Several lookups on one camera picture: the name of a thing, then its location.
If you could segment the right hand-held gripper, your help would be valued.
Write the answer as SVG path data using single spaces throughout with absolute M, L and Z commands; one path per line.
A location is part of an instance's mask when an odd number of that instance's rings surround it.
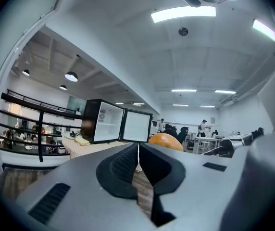
M 235 151 L 236 149 L 243 146 L 250 146 L 254 140 L 263 135 L 264 128 L 258 128 L 257 130 L 252 131 L 250 134 L 231 135 L 221 140 L 220 147 L 214 148 L 203 154 L 208 156 L 232 158 L 232 151 Z

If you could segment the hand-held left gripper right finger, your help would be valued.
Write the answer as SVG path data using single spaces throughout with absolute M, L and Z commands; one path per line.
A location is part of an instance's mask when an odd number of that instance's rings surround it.
M 151 219 L 139 220 L 138 230 L 221 231 L 245 160 L 245 148 L 224 158 L 142 143 L 139 162 L 154 197 Z

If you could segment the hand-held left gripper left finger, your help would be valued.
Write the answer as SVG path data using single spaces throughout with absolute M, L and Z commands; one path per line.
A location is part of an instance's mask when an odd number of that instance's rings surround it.
M 80 156 L 58 166 L 22 192 L 16 204 L 26 213 L 58 183 L 69 190 L 44 230 L 51 231 L 152 231 L 156 227 L 136 200 L 110 195 L 99 184 L 96 168 L 106 157 L 130 146 L 112 147 Z

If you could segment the orange fruit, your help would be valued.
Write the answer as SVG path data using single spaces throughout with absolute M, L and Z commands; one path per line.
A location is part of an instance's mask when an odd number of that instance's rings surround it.
M 169 148 L 177 151 L 184 151 L 183 145 L 172 135 L 166 133 L 157 133 L 149 139 L 150 144 Z

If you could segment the white table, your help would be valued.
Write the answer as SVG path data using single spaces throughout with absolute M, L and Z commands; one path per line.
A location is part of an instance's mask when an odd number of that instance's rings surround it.
M 219 146 L 219 140 L 211 137 L 194 137 L 193 153 L 201 154 Z

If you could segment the black office chair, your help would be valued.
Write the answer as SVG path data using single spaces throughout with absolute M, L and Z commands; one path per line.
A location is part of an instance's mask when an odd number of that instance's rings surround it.
M 165 130 L 163 131 L 163 133 L 169 134 L 171 136 L 173 136 L 174 138 L 176 138 L 181 144 L 184 142 L 187 134 L 188 134 L 188 127 L 182 127 L 180 132 L 177 133 L 177 129 L 176 127 L 173 127 L 169 124 L 165 125 Z

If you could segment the yellow cloth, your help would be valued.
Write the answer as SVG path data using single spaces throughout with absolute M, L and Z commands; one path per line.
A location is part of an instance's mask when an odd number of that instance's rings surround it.
M 89 144 L 90 144 L 90 142 L 89 142 L 88 140 L 85 140 L 85 139 L 82 138 L 82 137 L 76 137 L 76 138 L 75 138 L 75 142 L 76 142 L 77 144 L 79 144 L 80 146 L 86 146 L 86 145 L 89 145 Z

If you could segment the white ceiling pipes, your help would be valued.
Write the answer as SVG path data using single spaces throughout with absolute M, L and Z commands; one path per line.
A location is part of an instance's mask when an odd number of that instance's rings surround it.
M 235 94 L 230 94 L 223 99 L 219 105 L 231 106 L 245 97 L 259 91 L 269 80 L 275 71 L 275 52 L 268 56 L 263 63 L 249 76 L 249 78 L 239 86 Z

